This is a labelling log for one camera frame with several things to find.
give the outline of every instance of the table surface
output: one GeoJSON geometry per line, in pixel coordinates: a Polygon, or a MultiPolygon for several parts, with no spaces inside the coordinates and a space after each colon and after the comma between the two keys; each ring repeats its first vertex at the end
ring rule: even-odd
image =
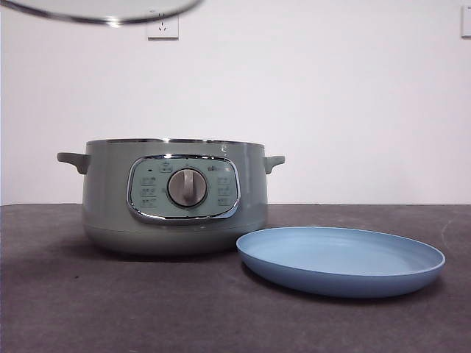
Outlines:
{"type": "Polygon", "coordinates": [[[85,237],[77,204],[5,206],[1,217],[5,353],[471,352],[471,206],[269,206],[269,227],[371,229],[445,253],[432,285],[390,299],[282,288],[235,250],[106,252],[85,237]]]}

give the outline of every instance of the wall outlet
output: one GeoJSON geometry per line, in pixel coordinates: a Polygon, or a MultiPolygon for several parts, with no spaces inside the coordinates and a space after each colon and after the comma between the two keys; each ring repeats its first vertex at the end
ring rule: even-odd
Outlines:
{"type": "Polygon", "coordinates": [[[463,22],[461,36],[471,38],[471,5],[463,6],[463,22]]]}
{"type": "Polygon", "coordinates": [[[147,23],[146,32],[148,40],[178,39],[178,15],[147,23]]]}

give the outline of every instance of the button icon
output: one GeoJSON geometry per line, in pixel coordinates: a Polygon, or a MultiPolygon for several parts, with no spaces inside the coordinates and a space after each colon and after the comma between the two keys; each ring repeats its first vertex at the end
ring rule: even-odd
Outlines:
{"type": "Polygon", "coordinates": [[[173,168],[169,162],[163,162],[160,165],[160,172],[161,173],[171,173],[173,171],[173,168]]]}
{"type": "Polygon", "coordinates": [[[220,196],[229,196],[230,195],[230,186],[218,186],[218,195],[220,196]]]}
{"type": "Polygon", "coordinates": [[[227,197],[221,197],[218,199],[218,206],[229,206],[229,200],[227,197]]]}
{"type": "Polygon", "coordinates": [[[228,176],[218,176],[218,185],[229,185],[230,178],[228,176]]]}
{"type": "Polygon", "coordinates": [[[145,176],[141,178],[141,186],[153,186],[155,185],[155,176],[145,176]]]}
{"type": "Polygon", "coordinates": [[[156,196],[155,188],[141,188],[141,197],[156,196]]]}
{"type": "Polygon", "coordinates": [[[142,199],[141,207],[157,207],[157,199],[155,197],[150,199],[142,199]]]}

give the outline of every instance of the plate rim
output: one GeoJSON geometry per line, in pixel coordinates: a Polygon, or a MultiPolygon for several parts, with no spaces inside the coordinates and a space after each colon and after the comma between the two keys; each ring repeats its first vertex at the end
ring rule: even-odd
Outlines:
{"type": "Polygon", "coordinates": [[[259,230],[255,230],[254,232],[249,232],[247,234],[244,234],[235,242],[235,244],[236,244],[237,250],[240,253],[244,254],[245,256],[251,257],[254,260],[262,261],[262,262],[268,263],[270,265],[276,265],[276,266],[280,266],[280,267],[284,267],[284,268],[289,268],[289,269],[292,269],[292,270],[305,271],[305,272],[309,272],[311,274],[312,273],[326,274],[326,275],[331,275],[331,276],[348,276],[348,277],[406,277],[406,276],[416,276],[418,274],[424,274],[424,273],[433,272],[433,271],[436,271],[436,270],[441,270],[441,268],[443,268],[443,266],[446,263],[445,255],[440,250],[438,250],[436,247],[434,247],[430,244],[424,243],[424,242],[419,241],[419,240],[403,237],[401,235],[394,235],[394,234],[390,234],[390,233],[377,232],[377,231],[368,230],[368,229],[356,229],[356,228],[345,228],[345,227],[320,227],[320,226],[274,227],[274,228],[259,229],[259,230]],[[407,241],[412,241],[412,242],[415,242],[415,243],[422,244],[423,246],[426,246],[426,247],[430,248],[431,250],[433,250],[435,252],[438,252],[438,254],[441,256],[442,259],[441,259],[440,263],[438,265],[435,265],[434,267],[426,268],[425,270],[414,271],[414,272],[399,273],[399,274],[342,274],[342,273],[338,273],[338,272],[316,271],[316,270],[309,270],[307,268],[300,268],[300,267],[283,265],[283,264],[275,263],[273,261],[269,261],[269,260],[262,259],[262,258],[259,258],[259,257],[254,257],[251,254],[246,253],[243,249],[241,249],[240,242],[242,241],[243,238],[245,238],[247,236],[252,236],[254,233],[262,233],[262,232],[267,232],[267,231],[269,232],[269,231],[276,230],[276,229],[343,229],[343,230],[355,230],[355,231],[359,231],[359,232],[367,232],[367,233],[387,235],[389,237],[401,238],[401,239],[404,239],[404,240],[407,240],[407,241]]]}

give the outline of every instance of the light blue dish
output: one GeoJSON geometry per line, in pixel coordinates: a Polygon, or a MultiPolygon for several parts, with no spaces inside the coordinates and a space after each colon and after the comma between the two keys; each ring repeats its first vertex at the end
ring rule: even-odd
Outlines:
{"type": "Polygon", "coordinates": [[[240,237],[237,249],[269,281],[346,298],[414,292],[432,283],[445,264],[445,256],[428,244],[359,229],[264,229],[240,237]]]}

